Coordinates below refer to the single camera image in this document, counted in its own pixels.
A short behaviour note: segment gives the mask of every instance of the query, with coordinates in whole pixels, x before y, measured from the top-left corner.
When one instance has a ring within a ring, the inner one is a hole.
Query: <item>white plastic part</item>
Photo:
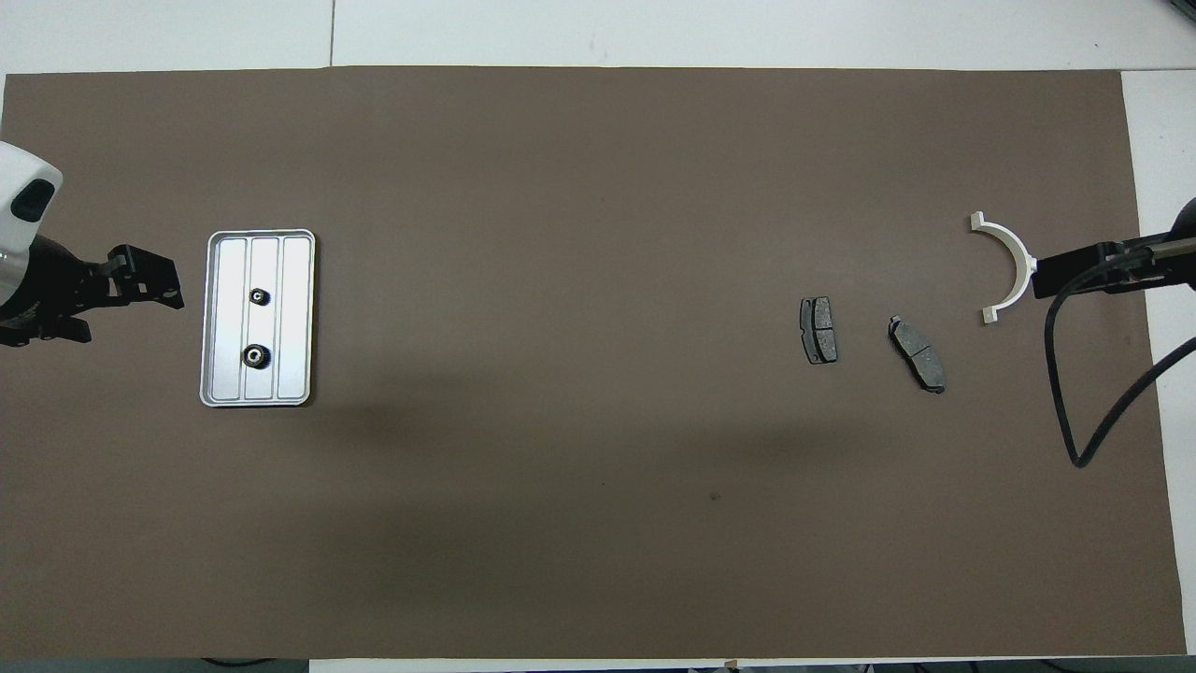
[[[984,324],[989,324],[996,322],[996,311],[1012,306],[1014,301],[1021,298],[1021,294],[1025,294],[1026,287],[1030,286],[1030,275],[1038,270],[1038,259],[1030,253],[1026,244],[1021,241],[1021,238],[1018,238],[1017,233],[995,221],[984,221],[984,213],[982,210],[976,210],[971,214],[971,228],[972,231],[988,233],[1001,243],[1005,243],[1005,246],[1009,249],[1009,253],[1013,255],[1015,268],[1013,288],[1009,289],[1009,293],[1000,302],[984,306],[980,310],[981,316],[984,318]]]
[[[12,212],[12,202],[35,179],[54,185],[54,195],[37,221],[28,221]],[[62,186],[62,172],[29,152],[0,142],[0,305],[12,298],[29,268],[29,244],[45,219],[54,196]]]
[[[49,212],[49,204],[42,210],[42,216],[37,221],[25,221],[12,213],[8,207],[17,195],[22,192],[30,182],[44,179],[54,185],[54,192],[62,186],[62,172],[43,161],[29,152],[0,142],[0,252],[23,252],[29,249],[29,244],[37,235],[37,227]]]

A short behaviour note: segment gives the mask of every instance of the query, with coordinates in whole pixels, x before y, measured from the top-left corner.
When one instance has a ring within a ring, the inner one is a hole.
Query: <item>metal tray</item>
[[[212,234],[200,371],[203,404],[298,406],[307,400],[315,277],[316,235],[306,228]]]

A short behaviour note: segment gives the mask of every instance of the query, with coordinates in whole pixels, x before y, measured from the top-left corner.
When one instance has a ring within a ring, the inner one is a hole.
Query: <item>brake pad friction material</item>
[[[947,388],[947,379],[942,373],[942,361],[934,353],[921,331],[895,314],[889,322],[889,338],[909,365],[914,378],[923,391],[941,396]]]
[[[835,325],[830,316],[830,299],[806,296],[801,299],[801,345],[805,347],[810,365],[828,365],[838,360],[835,344]]]

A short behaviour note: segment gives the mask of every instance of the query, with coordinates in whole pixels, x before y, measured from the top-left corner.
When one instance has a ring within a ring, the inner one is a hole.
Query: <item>brown mat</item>
[[[0,656],[1183,651],[1158,408],[1088,470],[984,209],[1137,231],[1116,73],[342,68],[8,78],[43,233],[188,307],[0,354]],[[316,397],[197,399],[220,228],[322,245]],[[803,295],[841,362],[812,367]],[[921,328],[947,393],[886,341]],[[1060,320],[1087,433],[1141,295]]]

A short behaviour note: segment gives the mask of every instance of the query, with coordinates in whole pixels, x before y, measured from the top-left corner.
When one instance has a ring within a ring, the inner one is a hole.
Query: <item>white semicircular bracket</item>
[[[1013,255],[1013,264],[1015,267],[1013,288],[1009,289],[1009,293],[1000,302],[984,306],[980,310],[981,316],[984,318],[984,324],[989,324],[996,322],[996,311],[1012,306],[1014,301],[1021,298],[1021,294],[1025,294],[1026,287],[1030,286],[1030,275],[1038,270],[1038,259],[1030,253],[1026,244],[1021,241],[1021,238],[1018,238],[1017,233],[995,221],[984,221],[984,213],[982,210],[976,210],[971,214],[971,228],[972,231],[988,233],[1003,243],[1008,247],[1009,253]]]

